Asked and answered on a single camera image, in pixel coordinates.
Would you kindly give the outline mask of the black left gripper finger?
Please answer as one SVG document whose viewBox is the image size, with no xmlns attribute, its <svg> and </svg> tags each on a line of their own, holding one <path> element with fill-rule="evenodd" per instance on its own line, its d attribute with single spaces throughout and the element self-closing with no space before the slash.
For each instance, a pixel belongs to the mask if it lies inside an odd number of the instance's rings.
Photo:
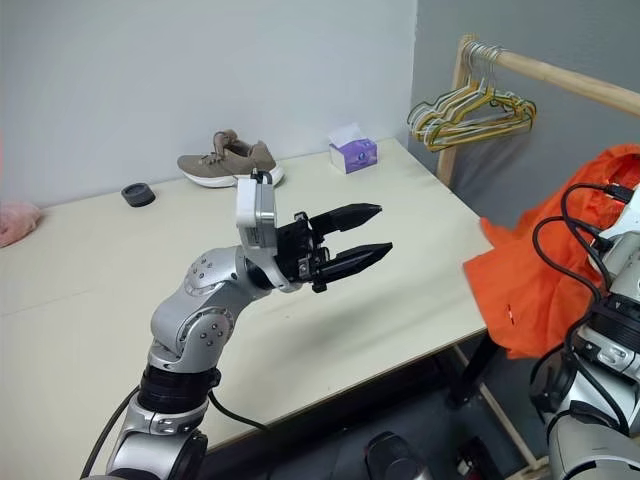
<svg viewBox="0 0 640 480">
<path fill-rule="evenodd" d="M 381 211 L 380 205 L 352 203 L 312 217 L 310 225 L 318 235 L 345 232 L 363 225 Z"/>
<path fill-rule="evenodd" d="M 392 242 L 368 244 L 338 253 L 319 267 L 322 280 L 341 280 L 362 272 L 380 261 L 391 249 Z"/>
</svg>

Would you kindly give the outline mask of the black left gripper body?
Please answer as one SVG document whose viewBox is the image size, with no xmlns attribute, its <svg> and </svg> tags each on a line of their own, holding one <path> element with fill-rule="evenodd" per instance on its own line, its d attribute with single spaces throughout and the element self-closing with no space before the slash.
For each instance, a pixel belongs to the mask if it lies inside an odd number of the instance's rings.
<svg viewBox="0 0 640 480">
<path fill-rule="evenodd" d="M 310 283 L 315 293 L 327 290 L 320 268 L 330 260 L 329 250 L 323 246 L 329 232 L 328 212 L 312 218 L 299 212 L 292 223 L 277 229 L 276 264 L 291 284 Z"/>
</svg>

